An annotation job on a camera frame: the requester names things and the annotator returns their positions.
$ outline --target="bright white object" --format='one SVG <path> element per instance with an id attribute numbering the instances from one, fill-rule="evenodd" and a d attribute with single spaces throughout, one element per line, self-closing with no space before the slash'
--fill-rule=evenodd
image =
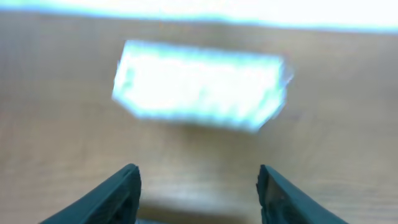
<path id="1" fill-rule="evenodd" d="M 113 98 L 141 119 L 255 132 L 284 105 L 283 71 L 276 56 L 129 40 Z"/>

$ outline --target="wooden surface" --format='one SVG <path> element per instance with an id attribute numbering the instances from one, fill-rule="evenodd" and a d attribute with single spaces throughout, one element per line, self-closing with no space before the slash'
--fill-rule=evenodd
<path id="1" fill-rule="evenodd" d="M 126 39 L 282 54 L 287 106 L 257 135 L 134 119 L 111 101 Z M 350 223 L 398 223 L 398 37 L 0 14 L 0 217 L 37 223 L 125 164 L 140 216 L 260 223 L 269 164 Z"/>

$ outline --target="dark object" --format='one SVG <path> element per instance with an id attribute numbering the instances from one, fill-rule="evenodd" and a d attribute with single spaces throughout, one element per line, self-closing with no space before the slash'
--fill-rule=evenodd
<path id="1" fill-rule="evenodd" d="M 270 166 L 261 166 L 257 192 L 262 206 L 263 224 L 346 223 Z"/>
<path id="2" fill-rule="evenodd" d="M 261 166 L 257 191 L 263 224 L 346 223 L 269 166 Z M 139 169 L 129 164 L 42 224 L 133 224 L 140 195 Z"/>
<path id="3" fill-rule="evenodd" d="M 140 195 L 139 169 L 129 164 L 42 224 L 133 224 Z"/>

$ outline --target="black object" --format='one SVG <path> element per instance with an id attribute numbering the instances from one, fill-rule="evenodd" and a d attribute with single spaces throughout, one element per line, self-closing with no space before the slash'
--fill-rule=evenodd
<path id="1" fill-rule="evenodd" d="M 269 166 L 260 168 L 257 191 L 263 224 L 346 223 Z M 42 224 L 133 224 L 140 195 L 139 169 L 129 164 Z"/>
<path id="2" fill-rule="evenodd" d="M 263 224 L 342 224 L 272 167 L 262 165 L 257 183 Z"/>

